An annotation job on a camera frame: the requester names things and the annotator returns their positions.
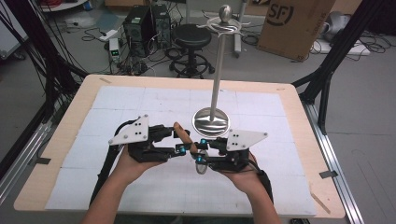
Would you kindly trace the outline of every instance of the black stool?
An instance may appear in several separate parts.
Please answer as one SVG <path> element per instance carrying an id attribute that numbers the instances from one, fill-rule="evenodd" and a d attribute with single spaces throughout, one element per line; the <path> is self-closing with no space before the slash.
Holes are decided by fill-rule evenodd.
<path id="1" fill-rule="evenodd" d="M 210 74 L 215 73 L 215 68 L 204 56 L 194 53 L 196 50 L 208 45 L 212 39 L 212 34 L 206 28 L 198 28 L 195 24 L 183 24 L 172 31 L 172 39 L 177 45 L 187 49 L 186 53 L 177 57 L 169 65 L 171 71 L 175 70 L 177 72 L 177 77 L 200 76 L 200 78 L 204 78 L 202 73 L 207 69 L 209 69 Z M 186 55 L 188 55 L 188 60 L 182 61 L 181 59 Z M 197 58 L 200 58 L 203 62 L 198 63 Z M 178 69 L 175 64 L 179 64 L 182 69 Z"/>

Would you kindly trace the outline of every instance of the person's left hand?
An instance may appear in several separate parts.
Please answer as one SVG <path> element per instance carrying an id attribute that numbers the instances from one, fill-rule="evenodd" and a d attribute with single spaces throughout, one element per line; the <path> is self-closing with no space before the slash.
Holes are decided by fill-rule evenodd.
<path id="1" fill-rule="evenodd" d="M 137 162 L 128 154 L 128 145 L 125 145 L 120 154 L 119 161 L 111 173 L 111 177 L 117 178 L 121 183 L 129 185 L 141 176 L 147 169 L 159 165 L 162 162 Z"/>

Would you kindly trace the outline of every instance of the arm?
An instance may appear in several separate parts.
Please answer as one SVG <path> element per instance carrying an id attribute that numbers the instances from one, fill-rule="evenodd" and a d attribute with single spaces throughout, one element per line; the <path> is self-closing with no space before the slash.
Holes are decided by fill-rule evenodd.
<path id="1" fill-rule="evenodd" d="M 281 223 L 276 213 L 274 205 L 267 194 L 262 182 L 257 177 L 255 171 L 243 173 L 223 173 L 242 192 L 246 193 L 253 210 L 254 223 L 256 224 L 276 224 Z"/>
<path id="2" fill-rule="evenodd" d="M 88 209 L 82 224 L 113 223 L 119 208 L 122 193 L 129 184 L 134 182 L 150 167 L 159 162 L 139 163 L 128 155 L 128 147 L 121 152 L 120 159 L 113 173 L 96 195 L 95 200 Z"/>

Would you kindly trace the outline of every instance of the forearm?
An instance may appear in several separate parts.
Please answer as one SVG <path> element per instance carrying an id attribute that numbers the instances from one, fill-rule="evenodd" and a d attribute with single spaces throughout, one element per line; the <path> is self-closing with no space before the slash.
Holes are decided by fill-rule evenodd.
<path id="1" fill-rule="evenodd" d="M 122 193 L 128 185 L 110 176 L 96 195 L 82 224 L 114 223 Z"/>
<path id="2" fill-rule="evenodd" d="M 258 186 L 251 192 L 247 192 L 253 210 L 255 224 L 280 223 L 279 216 L 263 186 Z"/>

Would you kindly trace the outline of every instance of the sf logo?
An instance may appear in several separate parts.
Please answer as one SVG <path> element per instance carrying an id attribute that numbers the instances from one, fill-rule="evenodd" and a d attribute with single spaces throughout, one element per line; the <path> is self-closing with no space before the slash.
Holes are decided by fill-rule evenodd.
<path id="1" fill-rule="evenodd" d="M 273 26 L 282 26 L 288 23 L 293 15 L 294 7 L 284 7 L 272 4 L 268 13 L 267 22 Z"/>

